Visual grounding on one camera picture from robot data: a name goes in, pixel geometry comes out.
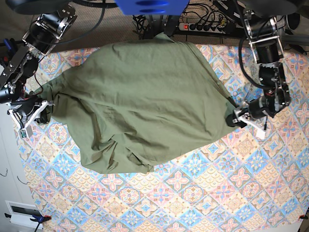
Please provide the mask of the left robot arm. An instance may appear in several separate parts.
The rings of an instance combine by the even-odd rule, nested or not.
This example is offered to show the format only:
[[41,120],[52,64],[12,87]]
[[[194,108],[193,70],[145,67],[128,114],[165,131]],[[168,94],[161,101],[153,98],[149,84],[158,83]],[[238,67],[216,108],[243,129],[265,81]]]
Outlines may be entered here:
[[[264,94],[257,99],[242,102],[226,118],[226,123],[230,127],[241,128],[252,125],[258,131],[265,132],[267,126],[260,127],[256,121],[262,118],[273,118],[291,102],[283,64],[280,62],[283,58],[283,47],[278,33],[277,19],[275,16],[254,19],[253,10],[241,10],[238,3],[235,7],[245,31],[238,48],[240,68],[247,80],[253,86],[262,89]],[[244,41],[249,42],[254,61],[259,66],[259,83],[256,83],[244,69],[242,61]]]

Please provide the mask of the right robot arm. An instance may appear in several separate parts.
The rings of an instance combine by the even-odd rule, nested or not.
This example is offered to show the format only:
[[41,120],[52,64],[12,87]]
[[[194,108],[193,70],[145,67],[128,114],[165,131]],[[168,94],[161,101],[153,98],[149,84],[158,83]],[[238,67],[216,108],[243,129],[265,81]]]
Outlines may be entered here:
[[32,122],[48,123],[46,107],[54,104],[39,97],[41,90],[27,94],[26,81],[35,76],[41,59],[51,52],[76,18],[75,9],[66,3],[56,11],[41,14],[24,35],[23,46],[16,47],[9,40],[4,42],[10,56],[0,61],[3,67],[0,102],[9,106],[8,114],[17,124],[22,138],[32,135]]

